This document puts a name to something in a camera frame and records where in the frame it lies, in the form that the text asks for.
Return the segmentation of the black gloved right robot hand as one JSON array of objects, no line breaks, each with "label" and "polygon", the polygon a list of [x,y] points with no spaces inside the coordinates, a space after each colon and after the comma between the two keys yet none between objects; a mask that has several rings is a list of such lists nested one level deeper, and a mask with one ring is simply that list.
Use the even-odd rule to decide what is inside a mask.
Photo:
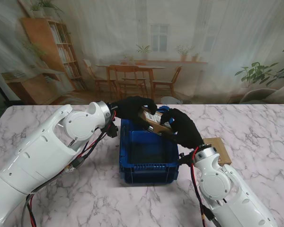
[{"label": "black gloved right robot hand", "polygon": [[176,108],[169,109],[162,114],[161,125],[171,118],[174,119],[170,124],[173,133],[161,131],[162,137],[188,149],[197,148],[204,144],[195,123],[185,113]]}]

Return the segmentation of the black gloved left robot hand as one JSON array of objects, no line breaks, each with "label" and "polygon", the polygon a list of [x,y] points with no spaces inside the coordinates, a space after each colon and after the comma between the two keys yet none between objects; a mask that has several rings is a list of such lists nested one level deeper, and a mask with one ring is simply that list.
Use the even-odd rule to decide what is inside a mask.
[{"label": "black gloved left robot hand", "polygon": [[142,107],[145,105],[152,115],[156,113],[157,105],[154,100],[141,96],[130,96],[113,103],[107,103],[111,113],[115,113],[116,117],[130,120],[143,127],[145,130],[153,131],[152,126],[139,116],[140,110],[142,110]]}]

